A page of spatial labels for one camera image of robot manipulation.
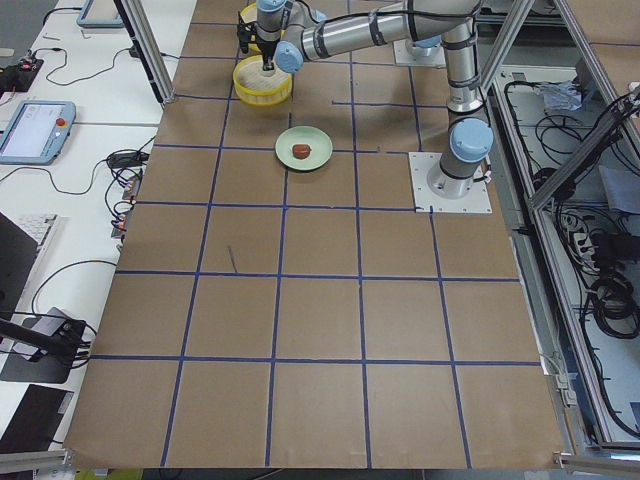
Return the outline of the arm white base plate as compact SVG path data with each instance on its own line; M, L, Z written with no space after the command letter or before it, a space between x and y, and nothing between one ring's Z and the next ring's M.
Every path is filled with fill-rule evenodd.
M409 171L418 213L482 214L492 213L487 181L482 167L473 176L453 179L441 169L439 152L409 152Z
M418 66L443 69L446 67L444 49L440 44L432 47L418 47L411 41L395 41L395 63L400 66Z

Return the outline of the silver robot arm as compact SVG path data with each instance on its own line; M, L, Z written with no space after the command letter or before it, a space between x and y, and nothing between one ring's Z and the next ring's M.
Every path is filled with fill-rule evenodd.
M440 46L449 88L448 145L427 175L430 190L458 200L469 193L479 165L494 143L484 113L478 65L478 1L406 0L329 18L305 1L259 1L253 22L239 20L242 51L256 45L264 71L297 73L306 62L402 42Z

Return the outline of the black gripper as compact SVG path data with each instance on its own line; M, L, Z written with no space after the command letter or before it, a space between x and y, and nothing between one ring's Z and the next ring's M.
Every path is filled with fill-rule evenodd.
M249 46L255 45L261 52L263 70L274 70L273 60L276 47L281 39L281 26L281 20L276 20L273 23L238 20L236 33L240 50L247 53Z

